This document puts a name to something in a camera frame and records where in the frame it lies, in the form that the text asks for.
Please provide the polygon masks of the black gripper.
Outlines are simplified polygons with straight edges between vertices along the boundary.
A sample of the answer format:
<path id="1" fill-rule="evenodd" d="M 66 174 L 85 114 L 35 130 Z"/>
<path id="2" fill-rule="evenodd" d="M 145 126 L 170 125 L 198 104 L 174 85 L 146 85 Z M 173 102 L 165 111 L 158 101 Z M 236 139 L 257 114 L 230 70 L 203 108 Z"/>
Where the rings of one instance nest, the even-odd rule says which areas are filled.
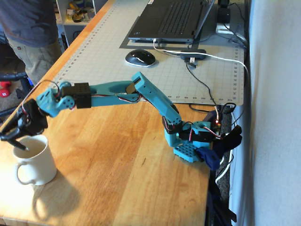
<path id="1" fill-rule="evenodd" d="M 23 119 L 22 129 L 19 120 Z M 48 127 L 46 115 L 40 111 L 34 99 L 23 104 L 22 110 L 10 115 L 0 128 L 1 141 L 16 140 L 25 135 L 35 136 L 42 134 Z"/>

